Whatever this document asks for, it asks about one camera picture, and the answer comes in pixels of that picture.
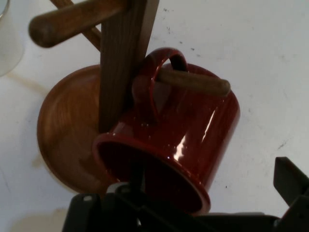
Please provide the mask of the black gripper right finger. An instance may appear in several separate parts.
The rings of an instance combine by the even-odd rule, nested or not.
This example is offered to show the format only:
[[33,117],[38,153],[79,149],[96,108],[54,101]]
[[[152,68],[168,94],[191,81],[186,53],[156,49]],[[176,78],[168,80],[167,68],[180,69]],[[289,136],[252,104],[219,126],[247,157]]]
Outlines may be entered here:
[[273,185],[289,206],[275,224],[276,232],[309,230],[309,178],[287,157],[275,159]]

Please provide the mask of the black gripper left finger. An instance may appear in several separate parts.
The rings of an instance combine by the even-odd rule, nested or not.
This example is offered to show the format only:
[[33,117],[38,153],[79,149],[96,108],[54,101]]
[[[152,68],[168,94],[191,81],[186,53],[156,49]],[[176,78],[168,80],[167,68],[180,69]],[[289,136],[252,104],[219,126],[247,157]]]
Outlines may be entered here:
[[103,198],[79,194],[69,206],[64,232],[199,232],[192,216],[145,193],[145,171],[134,168],[130,180]]

